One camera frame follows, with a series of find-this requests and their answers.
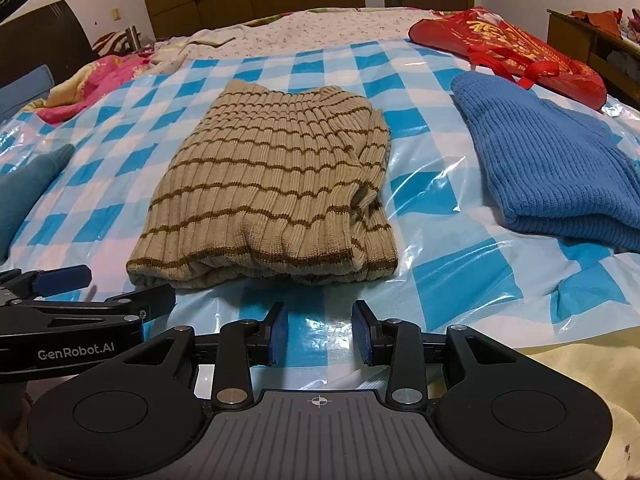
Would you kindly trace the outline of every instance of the ribbed knit fabric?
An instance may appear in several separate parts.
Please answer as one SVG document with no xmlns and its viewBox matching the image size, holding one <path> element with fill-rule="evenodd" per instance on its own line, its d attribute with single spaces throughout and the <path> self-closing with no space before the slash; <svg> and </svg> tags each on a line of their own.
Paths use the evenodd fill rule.
<svg viewBox="0 0 640 480">
<path fill-rule="evenodd" d="M 392 274 L 398 256 L 378 199 L 389 142 L 364 97 L 232 80 L 158 184 L 131 281 L 205 288 L 237 276 L 320 284 Z"/>
<path fill-rule="evenodd" d="M 498 76 L 451 83 L 505 226 L 640 251 L 640 179 L 597 118 Z"/>
</svg>

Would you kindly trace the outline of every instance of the red bag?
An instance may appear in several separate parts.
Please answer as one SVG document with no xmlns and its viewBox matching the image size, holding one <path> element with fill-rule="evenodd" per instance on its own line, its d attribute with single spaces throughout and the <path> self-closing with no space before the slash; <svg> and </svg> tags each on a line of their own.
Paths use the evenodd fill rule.
<svg viewBox="0 0 640 480">
<path fill-rule="evenodd" d="M 411 41 L 468 58 L 529 89 L 534 83 L 575 99 L 594 110 L 607 100 L 600 75 L 580 61 L 527 34 L 483 7 L 420 20 L 409 30 Z"/>
</svg>

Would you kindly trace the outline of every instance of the silver bolt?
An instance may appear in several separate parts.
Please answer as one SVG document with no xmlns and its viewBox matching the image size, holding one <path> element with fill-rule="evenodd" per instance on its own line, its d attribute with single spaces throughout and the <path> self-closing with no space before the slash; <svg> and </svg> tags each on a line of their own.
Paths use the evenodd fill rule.
<svg viewBox="0 0 640 480">
<path fill-rule="evenodd" d="M 398 388 L 391 398 L 399 404 L 417 404 L 422 400 L 422 394 L 413 388 Z"/>
<path fill-rule="evenodd" d="M 227 388 L 226 390 L 220 390 L 216 395 L 216 399 L 223 404 L 240 404 L 248 395 L 246 391 L 240 388 Z"/>
</svg>

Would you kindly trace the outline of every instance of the folded beige sweater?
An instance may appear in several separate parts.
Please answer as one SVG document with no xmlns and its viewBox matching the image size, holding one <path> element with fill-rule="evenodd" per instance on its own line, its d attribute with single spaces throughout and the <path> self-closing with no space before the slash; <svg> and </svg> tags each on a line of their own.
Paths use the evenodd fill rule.
<svg viewBox="0 0 640 480">
<path fill-rule="evenodd" d="M 374 280 L 398 255 L 378 198 L 380 110 L 329 86 L 286 94 L 232 80 L 156 187 L 127 272 L 205 288 L 238 276 Z"/>
</svg>

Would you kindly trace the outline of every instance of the checkered tablecloth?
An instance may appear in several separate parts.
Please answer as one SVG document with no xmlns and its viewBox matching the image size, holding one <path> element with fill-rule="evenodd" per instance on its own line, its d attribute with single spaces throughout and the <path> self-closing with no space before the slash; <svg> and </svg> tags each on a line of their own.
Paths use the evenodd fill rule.
<svg viewBox="0 0 640 480">
<path fill-rule="evenodd" d="M 389 40 L 196 60 L 170 76 L 137 78 L 57 128 L 19 114 L 0 127 L 0 173 L 64 142 L 78 150 L 31 211 L 3 268 L 88 264 L 92 286 L 65 294 L 67 300 L 131 290 L 125 262 L 154 187 L 227 81 L 289 92 L 338 85 L 382 108 L 392 131 L 382 199 L 398 245 L 396 275 L 324 287 L 245 279 L 179 293 L 171 316 L 153 323 L 151 333 L 176 324 L 215 332 L 238 318 L 261 319 L 274 301 L 284 300 L 290 312 L 284 369 L 254 370 L 257 387 L 345 388 L 372 384 L 378 371 L 358 367 L 350 325 L 356 299 L 381 319 L 401 317 L 434 332 L 461 322 L 515 347 L 640 325 L 640 256 L 500 227 L 450 96 L 451 80 L 468 69 L 449 54 Z M 544 89 L 536 92 L 589 112 Z M 638 159 L 635 137 L 615 124 L 614 132 L 620 149 Z M 206 380 L 198 388 L 206 396 Z"/>
</svg>

